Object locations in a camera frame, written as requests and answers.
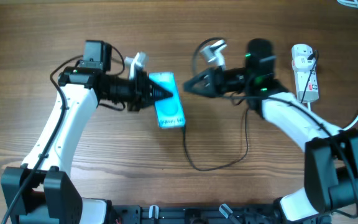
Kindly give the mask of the smartphone with teal screen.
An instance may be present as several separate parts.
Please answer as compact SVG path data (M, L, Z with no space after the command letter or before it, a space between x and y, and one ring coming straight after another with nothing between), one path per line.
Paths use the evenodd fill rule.
M162 129L184 127L186 119L174 74L172 72L150 73L149 77L152 81L173 94L170 98L155 102L159 127Z

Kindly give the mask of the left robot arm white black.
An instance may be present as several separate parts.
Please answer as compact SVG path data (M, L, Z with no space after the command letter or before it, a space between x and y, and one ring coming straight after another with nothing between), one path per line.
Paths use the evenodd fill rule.
M114 50L102 40L87 40L82 55L50 74L57 99L44 130L22 164L7 167L1 177L7 204L4 222L122 222L110 200L83 198L71 181L78 142L99 106L139 111L173 94L152 81L136 58L128 79L111 73Z

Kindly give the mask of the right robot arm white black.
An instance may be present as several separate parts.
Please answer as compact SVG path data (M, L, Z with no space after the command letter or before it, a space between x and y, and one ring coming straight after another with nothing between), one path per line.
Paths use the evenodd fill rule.
M332 213L343 214L354 205L358 217L358 129L342 129L303 106L274 77L272 44L253 39L247 45L245 65L226 68L226 41L212 37L202 42L209 68L195 72L184 83L188 93L208 98L245 101L262 119L274 124L303 151L304 182L300 190L276 199L268 216L271 223L300 223Z

